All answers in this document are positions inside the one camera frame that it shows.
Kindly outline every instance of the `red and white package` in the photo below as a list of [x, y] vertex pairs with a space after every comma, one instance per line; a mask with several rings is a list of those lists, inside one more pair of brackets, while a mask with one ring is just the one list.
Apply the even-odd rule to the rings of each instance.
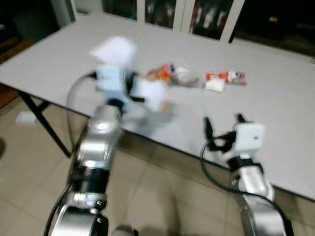
[[205, 89], [222, 92], [226, 79], [220, 78], [218, 74], [207, 73]]
[[225, 79], [228, 84], [246, 85], [247, 80], [245, 73], [238, 71], [227, 71], [218, 74], [219, 78]]

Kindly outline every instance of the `white object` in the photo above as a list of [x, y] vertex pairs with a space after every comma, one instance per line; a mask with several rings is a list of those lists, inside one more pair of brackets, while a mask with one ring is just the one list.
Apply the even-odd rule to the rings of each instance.
[[168, 86], [163, 81], [151, 82], [138, 79], [133, 96], [144, 97], [144, 105], [153, 112], [158, 112], [167, 98]]
[[200, 8], [198, 8], [198, 14], [196, 17], [196, 24], [198, 24], [200, 21], [201, 13], [202, 13], [202, 8], [200, 7]]
[[206, 90], [222, 92], [225, 85], [225, 79], [213, 77], [211, 80], [206, 81]]
[[25, 125], [35, 125], [36, 124], [36, 116], [31, 111], [20, 112], [15, 119], [15, 122], [18, 124]]
[[210, 11], [207, 13], [207, 15], [206, 15], [206, 17], [205, 17], [205, 21], [204, 21], [204, 23], [203, 23], [203, 27], [204, 27], [204, 28], [208, 28], [208, 27], [209, 27], [210, 23], [211, 23], [211, 22], [213, 21], [213, 19], [214, 19], [214, 16], [215, 16], [216, 11], [217, 11], [217, 7], [215, 6], [215, 7], [212, 7], [212, 8], [210, 9]]
[[253, 157], [262, 148], [266, 127], [258, 123], [240, 123], [234, 126], [236, 140], [231, 152], [241, 158]]
[[96, 70], [97, 86], [104, 92], [105, 99], [118, 99], [124, 103], [124, 112], [127, 113], [132, 100], [127, 96], [125, 70], [116, 65], [99, 66]]
[[[0, 83], [65, 106], [76, 79], [98, 66], [89, 51], [96, 42], [111, 35], [124, 35], [137, 45], [139, 58], [135, 66], [140, 72], [178, 57], [199, 76], [229, 68], [244, 71], [251, 78], [247, 87], [226, 86], [223, 95], [172, 88], [168, 93], [174, 104], [171, 121], [155, 128], [145, 124], [139, 128], [135, 122], [147, 113], [136, 106], [126, 115], [126, 121], [132, 117], [135, 122], [125, 122], [124, 129], [198, 156], [205, 142], [203, 118], [208, 116], [218, 124], [216, 134], [220, 134], [234, 123], [233, 114], [242, 112], [268, 128], [268, 138], [257, 158], [270, 182], [315, 199], [313, 64], [115, 16], [92, 14], [3, 63]], [[95, 92], [95, 82], [86, 80], [78, 86], [71, 108], [92, 116], [102, 101], [101, 93]], [[212, 155], [208, 160], [218, 162]]]
[[171, 17], [174, 14], [174, 7], [170, 4], [166, 4], [166, 14], [168, 17]]
[[131, 68], [136, 46], [126, 38], [115, 36], [98, 45], [91, 55], [103, 63]]

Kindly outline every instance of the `beige floor tile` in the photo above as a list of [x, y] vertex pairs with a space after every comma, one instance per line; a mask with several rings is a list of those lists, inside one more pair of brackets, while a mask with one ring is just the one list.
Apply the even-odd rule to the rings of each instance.
[[[110, 220], [111, 228], [126, 219], [127, 204], [141, 178], [146, 163], [127, 153], [116, 152], [107, 191], [107, 208], [104, 211]], [[47, 220], [55, 201], [65, 187], [70, 164], [69, 159], [61, 160], [26, 203], [26, 212], [36, 219]]]
[[131, 133], [125, 133], [119, 141], [119, 148], [121, 150], [144, 160], [149, 160], [155, 147], [156, 144], [151, 141]]
[[290, 220], [300, 220], [301, 216], [295, 196], [275, 189], [275, 202], [281, 207]]
[[296, 198], [296, 202], [300, 214], [299, 222], [315, 228], [315, 203], [302, 198]]
[[5, 235], [14, 219], [21, 213], [12, 204], [0, 200], [0, 235]]
[[[70, 113], [70, 121], [74, 129], [78, 126], [81, 127], [81, 125], [85, 123], [87, 120], [85, 116], [82, 116], [80, 114], [77, 114], [74, 112], [69, 112], [69, 113]], [[51, 124], [58, 125], [61, 127], [67, 126], [66, 110], [61, 107], [50, 105], [44, 111], [43, 114]]]
[[315, 236], [315, 228], [298, 222], [292, 222], [294, 236]]
[[63, 154], [40, 125], [10, 125], [1, 135], [6, 151], [0, 160], [0, 196], [23, 207]]
[[22, 212], [18, 217], [12, 220], [10, 229], [3, 236], [42, 236], [44, 228], [44, 222]]
[[[31, 98], [36, 105], [39, 105], [43, 101], [36, 97], [31, 97]], [[14, 109], [19, 110], [19, 111], [29, 111], [28, 106], [24, 103], [24, 101], [21, 98], [19, 98], [19, 101], [20, 102], [14, 107]]]
[[139, 230], [151, 227], [162, 234], [180, 225], [183, 233], [222, 235], [225, 207], [221, 192], [150, 164], [130, 204], [128, 221]]
[[107, 189], [107, 207], [104, 210], [110, 230], [126, 221], [128, 206], [147, 164], [122, 151], [116, 152]]
[[[206, 179], [200, 167], [200, 161], [196, 158], [182, 154], [178, 151], [171, 150], [167, 147], [157, 146], [152, 154], [150, 162], [179, 175], [202, 183], [208, 187], [220, 190], [208, 179]], [[207, 164], [207, 168], [218, 181], [220, 181], [222, 184], [229, 185], [228, 171], [222, 170], [219, 167], [210, 164]]]
[[232, 195], [229, 195], [227, 199], [225, 221], [227, 225], [226, 232], [233, 231], [239, 233], [240, 235], [243, 234], [240, 211]]
[[0, 116], [0, 132], [2, 132], [8, 125], [13, 124], [20, 111], [12, 108], [6, 114]]
[[227, 226], [225, 229], [224, 236], [245, 236], [245, 234], [241, 231], [235, 231], [234, 228]]
[[[57, 126], [55, 124], [52, 124], [51, 126], [54, 129], [54, 131], [56, 132], [56, 134], [58, 135], [58, 137], [60, 138], [60, 140], [62, 141], [63, 145], [69, 151], [72, 150], [72, 145], [70, 142], [70, 136], [69, 136], [68, 128], [60, 127], [60, 126]], [[73, 136], [75, 143], [79, 140], [80, 135], [82, 134], [84, 129], [85, 129], [85, 126], [84, 126], [84, 124], [82, 124], [80, 127], [76, 126], [76, 128], [72, 130], [72, 136]]]
[[54, 203], [65, 187], [70, 164], [71, 160], [66, 158], [59, 162], [25, 203], [26, 212], [46, 222]]

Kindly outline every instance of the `cabinet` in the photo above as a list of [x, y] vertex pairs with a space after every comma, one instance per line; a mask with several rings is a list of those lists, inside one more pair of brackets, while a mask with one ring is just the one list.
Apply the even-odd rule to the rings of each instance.
[[245, 0], [70, 1], [76, 18], [101, 11], [228, 43]]

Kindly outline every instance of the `tiled floor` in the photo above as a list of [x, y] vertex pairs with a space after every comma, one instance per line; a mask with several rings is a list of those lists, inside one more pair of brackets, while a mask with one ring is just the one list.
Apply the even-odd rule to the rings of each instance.
[[[42, 235], [70, 165], [40, 124], [27, 127], [14, 122], [21, 110], [27, 110], [23, 103], [0, 117], [0, 137], [7, 144], [0, 160], [1, 236]], [[54, 106], [45, 111], [68, 145], [64, 115]], [[78, 134], [86, 119], [78, 115], [73, 119]], [[209, 168], [228, 183], [226, 173]], [[293, 222], [298, 236], [315, 236], [310, 221], [315, 211], [309, 212], [307, 226]], [[129, 222], [146, 236], [243, 235], [234, 199], [205, 179], [197, 160], [131, 135], [122, 138], [117, 151], [104, 214], [110, 230]]]

